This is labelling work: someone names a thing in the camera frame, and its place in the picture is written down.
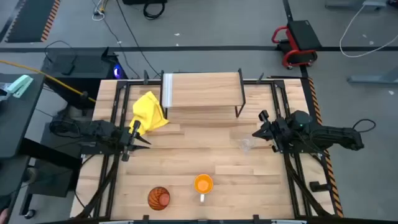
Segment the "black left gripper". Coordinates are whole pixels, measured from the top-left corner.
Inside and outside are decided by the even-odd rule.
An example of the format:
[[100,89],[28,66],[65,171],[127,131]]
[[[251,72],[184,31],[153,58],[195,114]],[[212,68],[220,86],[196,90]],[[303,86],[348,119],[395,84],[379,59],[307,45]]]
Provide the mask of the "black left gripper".
[[127,162],[129,160],[129,153],[131,151],[136,151],[140,149],[149,149],[147,146],[140,146],[140,145],[134,145],[134,141],[137,139],[141,142],[144,142],[146,144],[150,144],[149,141],[145,140],[138,132],[139,128],[141,126],[141,122],[138,120],[135,120],[133,123],[133,128],[132,132],[130,133],[128,130],[124,130],[119,143],[123,145],[123,152],[122,152],[122,158],[121,160],[123,162]]

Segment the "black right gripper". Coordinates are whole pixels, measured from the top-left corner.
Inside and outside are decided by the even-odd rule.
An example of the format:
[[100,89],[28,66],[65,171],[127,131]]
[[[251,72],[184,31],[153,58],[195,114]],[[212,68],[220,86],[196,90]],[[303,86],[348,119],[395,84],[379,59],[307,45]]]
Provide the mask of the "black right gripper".
[[279,153],[289,153],[292,149],[290,145],[292,131],[284,118],[277,118],[269,121],[269,115],[266,110],[259,113],[259,119],[263,122],[260,129],[255,131],[252,136],[266,141],[272,141],[272,150]]

